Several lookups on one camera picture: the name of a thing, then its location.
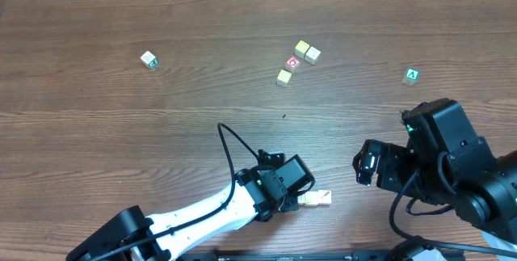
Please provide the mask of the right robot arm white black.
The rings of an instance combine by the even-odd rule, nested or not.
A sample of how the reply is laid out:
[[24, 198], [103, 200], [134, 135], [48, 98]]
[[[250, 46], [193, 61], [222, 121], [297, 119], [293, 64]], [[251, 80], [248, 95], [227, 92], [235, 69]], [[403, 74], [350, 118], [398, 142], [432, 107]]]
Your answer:
[[[476, 134], [462, 106], [453, 99], [420, 103], [401, 114], [409, 140], [405, 146], [368, 139], [354, 156], [357, 183], [396, 193], [389, 224], [404, 241], [385, 260], [420, 260], [444, 250], [516, 257], [516, 154], [496, 158]], [[394, 214], [403, 196], [454, 211], [485, 235], [486, 246], [430, 240], [399, 229]]]

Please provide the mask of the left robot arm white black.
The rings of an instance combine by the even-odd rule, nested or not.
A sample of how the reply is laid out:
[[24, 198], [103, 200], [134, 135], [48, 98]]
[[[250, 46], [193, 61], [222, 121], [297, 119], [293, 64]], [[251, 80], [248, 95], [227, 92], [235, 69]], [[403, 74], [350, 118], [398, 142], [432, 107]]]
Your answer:
[[275, 213], [296, 211], [297, 198], [315, 178], [294, 155], [261, 152], [258, 164], [233, 174], [230, 184], [207, 199], [168, 213], [144, 215], [134, 205], [117, 213], [66, 258], [78, 260], [176, 260], [200, 243]]

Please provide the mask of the white block with red stroke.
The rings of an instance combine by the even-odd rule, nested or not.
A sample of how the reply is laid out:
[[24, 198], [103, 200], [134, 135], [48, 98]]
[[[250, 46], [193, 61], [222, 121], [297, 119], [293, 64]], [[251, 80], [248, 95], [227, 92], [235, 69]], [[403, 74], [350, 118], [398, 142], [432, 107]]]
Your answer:
[[318, 190], [318, 203], [321, 205], [330, 205], [332, 203], [332, 193], [330, 190]]

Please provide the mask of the yellow top wooden block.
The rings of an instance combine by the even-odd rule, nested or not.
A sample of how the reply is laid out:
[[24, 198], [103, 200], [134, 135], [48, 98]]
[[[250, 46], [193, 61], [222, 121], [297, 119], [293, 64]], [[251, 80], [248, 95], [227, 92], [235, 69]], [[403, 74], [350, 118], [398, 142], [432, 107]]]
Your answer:
[[306, 192], [304, 194], [305, 197], [305, 206], [318, 206], [320, 202], [320, 195], [318, 192]]

